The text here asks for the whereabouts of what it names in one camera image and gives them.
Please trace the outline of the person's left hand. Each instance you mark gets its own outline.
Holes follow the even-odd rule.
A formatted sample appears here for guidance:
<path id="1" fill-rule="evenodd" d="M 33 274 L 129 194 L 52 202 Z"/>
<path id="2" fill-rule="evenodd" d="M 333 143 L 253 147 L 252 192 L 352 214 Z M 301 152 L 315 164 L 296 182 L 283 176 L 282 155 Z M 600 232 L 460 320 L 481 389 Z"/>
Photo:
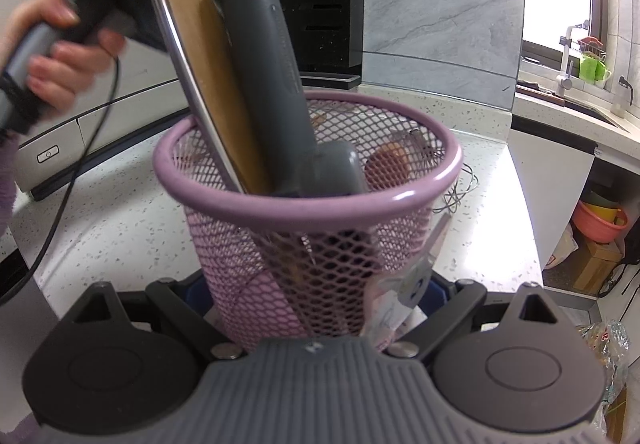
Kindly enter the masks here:
<path id="1" fill-rule="evenodd" d="M 11 56 L 28 29 L 40 21 L 65 29 L 76 26 L 79 18 L 67 0 L 25 0 L 14 9 L 1 31 L 2 62 Z M 55 43 L 49 55 L 30 58 L 27 86 L 46 104 L 49 118 L 65 115 L 77 96 L 110 70 L 125 47 L 126 38 L 109 29 L 99 32 L 96 45 Z"/>

